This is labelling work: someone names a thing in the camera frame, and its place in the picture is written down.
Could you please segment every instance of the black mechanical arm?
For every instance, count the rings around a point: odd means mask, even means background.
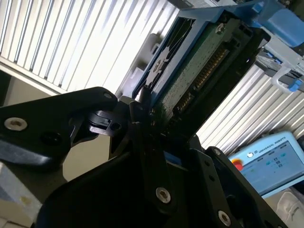
[[[33,172],[111,137],[109,161],[56,189],[33,227],[287,228],[221,150],[160,134],[149,99],[96,87],[0,109],[0,159]]]

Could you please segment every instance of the silver screw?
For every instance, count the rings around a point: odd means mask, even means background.
[[[11,117],[4,121],[4,126],[12,131],[23,131],[28,126],[28,123],[21,118],[18,117]]]
[[[156,196],[163,203],[169,203],[171,201],[170,193],[163,187],[158,187],[156,189]]]
[[[226,227],[230,227],[231,225],[231,220],[229,218],[229,216],[223,212],[222,210],[218,211],[218,218],[219,220],[226,226]]]
[[[215,30],[215,33],[216,34],[221,34],[224,30],[225,30],[225,24],[220,23],[219,26],[217,27],[217,29]]]
[[[215,153],[220,156],[220,151],[218,149],[214,149],[215,150]]]
[[[112,96],[111,95],[109,95],[108,93],[104,93],[104,96],[106,97],[106,98],[112,98]]]

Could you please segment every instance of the red emergency stop button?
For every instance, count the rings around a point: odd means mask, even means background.
[[[237,168],[237,170],[242,171],[243,169],[243,163],[240,159],[233,159],[232,164],[234,164],[234,166]]]

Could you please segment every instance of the ribbed aluminum panel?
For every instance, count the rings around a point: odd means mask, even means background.
[[[198,131],[203,148],[234,152],[272,131],[304,134],[304,93],[284,94],[253,65]]]
[[[1,0],[0,69],[55,93],[115,92],[147,36],[163,37],[178,11],[166,0]]]

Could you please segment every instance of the touchscreen display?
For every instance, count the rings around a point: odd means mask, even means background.
[[[286,141],[244,165],[241,173],[260,195],[304,174],[304,165]]]

